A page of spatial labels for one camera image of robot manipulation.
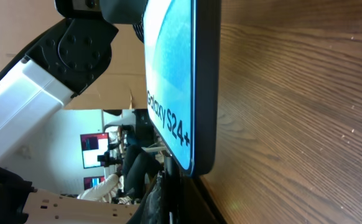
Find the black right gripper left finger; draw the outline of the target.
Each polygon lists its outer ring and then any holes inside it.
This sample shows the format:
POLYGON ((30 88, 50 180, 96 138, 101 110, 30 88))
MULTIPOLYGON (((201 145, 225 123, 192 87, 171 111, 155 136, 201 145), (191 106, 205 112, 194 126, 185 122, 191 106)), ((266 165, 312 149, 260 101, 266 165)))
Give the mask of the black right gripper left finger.
POLYGON ((159 171, 127 224, 165 224, 165 172, 159 171))

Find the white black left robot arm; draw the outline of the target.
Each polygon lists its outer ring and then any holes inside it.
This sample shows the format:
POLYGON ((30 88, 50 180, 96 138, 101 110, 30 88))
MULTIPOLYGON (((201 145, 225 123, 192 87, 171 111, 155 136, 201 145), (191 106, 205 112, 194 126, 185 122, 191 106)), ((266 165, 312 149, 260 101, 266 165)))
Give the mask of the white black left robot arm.
MULTIPOLYGON (((109 67, 118 24, 138 24, 146 2, 56 1, 63 19, 0 72, 0 162, 109 67)), ((131 223, 135 205, 99 203, 36 189, 0 167, 0 223, 131 223)))

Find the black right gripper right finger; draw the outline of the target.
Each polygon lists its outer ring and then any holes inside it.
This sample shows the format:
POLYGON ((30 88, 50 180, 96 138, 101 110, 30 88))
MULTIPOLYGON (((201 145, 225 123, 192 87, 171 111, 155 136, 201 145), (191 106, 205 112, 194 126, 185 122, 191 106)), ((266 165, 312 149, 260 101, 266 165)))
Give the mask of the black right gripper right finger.
POLYGON ((187 177, 181 171, 179 176, 179 223, 226 224, 202 179, 187 177))

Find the blue Galaxy smartphone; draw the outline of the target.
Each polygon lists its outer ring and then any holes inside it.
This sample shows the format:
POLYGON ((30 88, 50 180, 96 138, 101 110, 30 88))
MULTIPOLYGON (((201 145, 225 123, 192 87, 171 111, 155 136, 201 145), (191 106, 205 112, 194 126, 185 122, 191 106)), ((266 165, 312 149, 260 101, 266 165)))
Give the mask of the blue Galaxy smartphone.
POLYGON ((147 109, 188 176, 215 161, 221 1, 149 1, 143 17, 147 109))

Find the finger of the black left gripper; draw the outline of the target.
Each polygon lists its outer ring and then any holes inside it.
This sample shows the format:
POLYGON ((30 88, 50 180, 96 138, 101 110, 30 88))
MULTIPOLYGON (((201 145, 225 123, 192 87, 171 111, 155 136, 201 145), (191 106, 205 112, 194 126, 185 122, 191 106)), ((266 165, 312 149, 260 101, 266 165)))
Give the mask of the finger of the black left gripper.
POLYGON ((111 24, 140 23, 147 0, 101 0, 103 18, 111 24))

